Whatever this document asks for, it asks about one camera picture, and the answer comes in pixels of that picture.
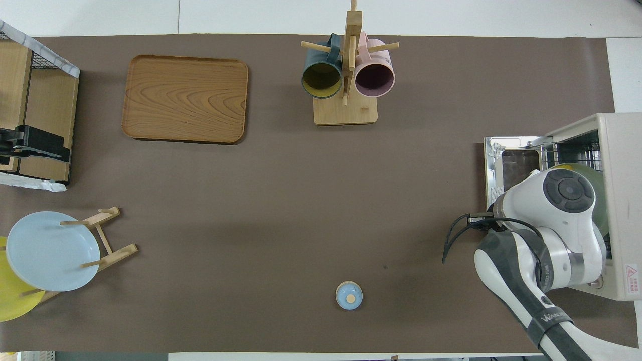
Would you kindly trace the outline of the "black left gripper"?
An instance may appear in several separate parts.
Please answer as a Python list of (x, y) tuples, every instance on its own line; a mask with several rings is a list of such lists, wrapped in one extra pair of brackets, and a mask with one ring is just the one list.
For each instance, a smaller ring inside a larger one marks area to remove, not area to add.
[(64, 138), (28, 125), (16, 126), (11, 135), (12, 157), (43, 157), (70, 162), (71, 151)]

